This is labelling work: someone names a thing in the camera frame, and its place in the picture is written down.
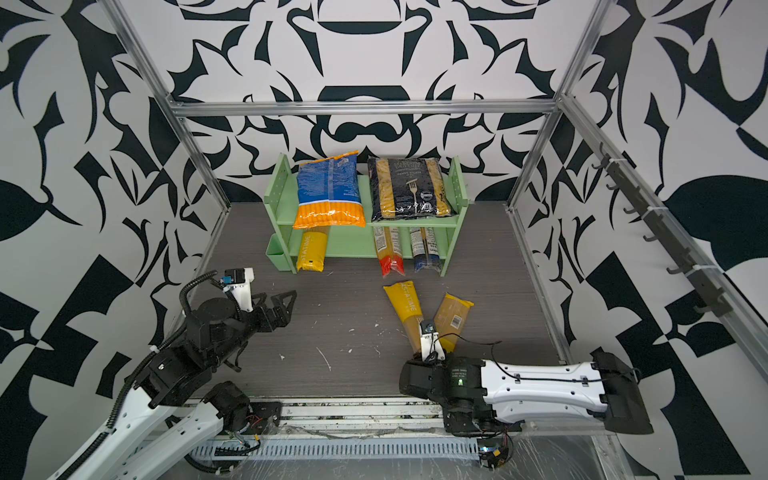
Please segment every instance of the blue spaghetti package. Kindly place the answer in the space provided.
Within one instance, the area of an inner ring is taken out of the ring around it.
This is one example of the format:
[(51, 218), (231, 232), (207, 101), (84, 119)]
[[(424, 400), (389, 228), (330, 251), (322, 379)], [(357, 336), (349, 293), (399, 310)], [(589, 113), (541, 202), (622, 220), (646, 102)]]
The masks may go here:
[(442, 261), (437, 249), (435, 230), (432, 227), (411, 227), (411, 251), (414, 271), (429, 268), (441, 271)]
[(357, 186), (357, 151), (299, 166), (299, 210), (295, 229), (354, 225), (364, 227)]

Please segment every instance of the green shelf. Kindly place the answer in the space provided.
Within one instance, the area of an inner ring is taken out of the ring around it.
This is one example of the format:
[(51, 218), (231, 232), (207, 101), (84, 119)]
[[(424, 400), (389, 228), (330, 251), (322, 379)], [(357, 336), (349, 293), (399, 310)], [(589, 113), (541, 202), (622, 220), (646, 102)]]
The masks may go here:
[[(270, 217), (275, 234), (270, 239), (267, 256), (275, 263), (278, 270), (296, 273), (294, 257), (299, 255), (303, 230), (294, 230), (293, 222), (299, 209), (297, 174), (290, 171), (288, 157), (280, 155), (270, 183), (264, 194), (264, 206)], [(366, 219), (372, 214), (371, 188), (367, 175), (357, 176), (360, 200)], [(441, 276), (448, 270), (448, 264), (458, 239), (458, 232), (464, 222), (469, 200), (467, 198), (464, 177), (458, 157), (454, 157), (448, 175), (443, 175), (445, 195), (449, 203), (457, 210), (454, 217), (427, 217), (414, 220), (382, 220), (368, 222), (365, 227), (334, 226), (330, 227), (326, 257), (376, 258), (373, 242), (373, 227), (399, 227), (400, 245), (403, 258), (413, 258), (409, 236), (409, 227), (433, 227), (438, 252), (443, 260)]]

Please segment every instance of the black pasta bag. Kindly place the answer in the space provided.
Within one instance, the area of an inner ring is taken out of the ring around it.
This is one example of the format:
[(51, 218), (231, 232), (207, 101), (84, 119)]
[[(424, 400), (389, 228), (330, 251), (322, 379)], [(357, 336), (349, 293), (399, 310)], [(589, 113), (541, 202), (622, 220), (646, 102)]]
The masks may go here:
[(456, 215), (436, 158), (368, 158), (371, 221)]

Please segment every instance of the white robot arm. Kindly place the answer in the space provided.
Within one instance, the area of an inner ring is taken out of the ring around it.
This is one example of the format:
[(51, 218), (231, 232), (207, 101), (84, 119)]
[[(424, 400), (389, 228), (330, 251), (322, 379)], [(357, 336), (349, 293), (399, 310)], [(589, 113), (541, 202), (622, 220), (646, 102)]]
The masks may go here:
[(652, 433), (636, 371), (610, 353), (593, 357), (576, 365), (518, 366), (451, 355), (442, 361), (433, 353), (429, 361), (406, 362), (400, 392), (442, 405), (445, 430), (457, 436), (484, 437), (557, 417), (600, 419), (612, 432)]
[[(222, 431), (239, 432), (248, 425), (250, 403), (232, 382), (214, 386), (203, 401), (137, 452), (146, 437), (174, 413), (225, 364), (239, 371), (237, 356), (256, 332), (272, 332), (290, 321), (296, 292), (252, 296), (253, 269), (226, 270), (221, 280), (211, 271), (189, 282), (180, 292), (183, 326), (128, 376), (106, 422), (49, 480), (154, 480), (203, 441)], [(227, 298), (213, 298), (192, 310), (188, 293), (209, 280)], [(234, 355), (234, 364), (227, 359)], [(258, 448), (243, 445), (248, 449)]]

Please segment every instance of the wood-grain floor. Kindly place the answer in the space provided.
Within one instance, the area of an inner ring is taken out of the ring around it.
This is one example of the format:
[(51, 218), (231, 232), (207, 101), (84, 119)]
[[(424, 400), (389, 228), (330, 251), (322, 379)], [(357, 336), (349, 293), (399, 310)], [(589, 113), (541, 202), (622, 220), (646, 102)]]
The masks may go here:
[[(264, 254), (272, 232), (262, 204), (234, 204), (208, 269), (222, 273), (251, 266), (254, 293), (297, 290), (293, 319), (286, 328), (254, 335), (240, 356), (243, 371), (222, 366), (200, 395), (225, 380), (249, 396), (398, 395), (400, 369), (411, 349), (382, 287), (401, 280), (413, 280), (428, 318), (445, 293), (474, 302), (462, 336), (503, 340), (494, 348), (499, 362), (557, 364), (511, 224), (498, 202), (469, 207), (443, 278), (431, 270), (413, 273), (412, 260), (406, 260), (405, 277), (386, 279), (377, 259), (327, 258), (322, 273), (278, 272)], [(216, 295), (221, 293), (203, 285), (193, 306)], [(461, 340), (456, 352), (489, 358), (489, 347)]]

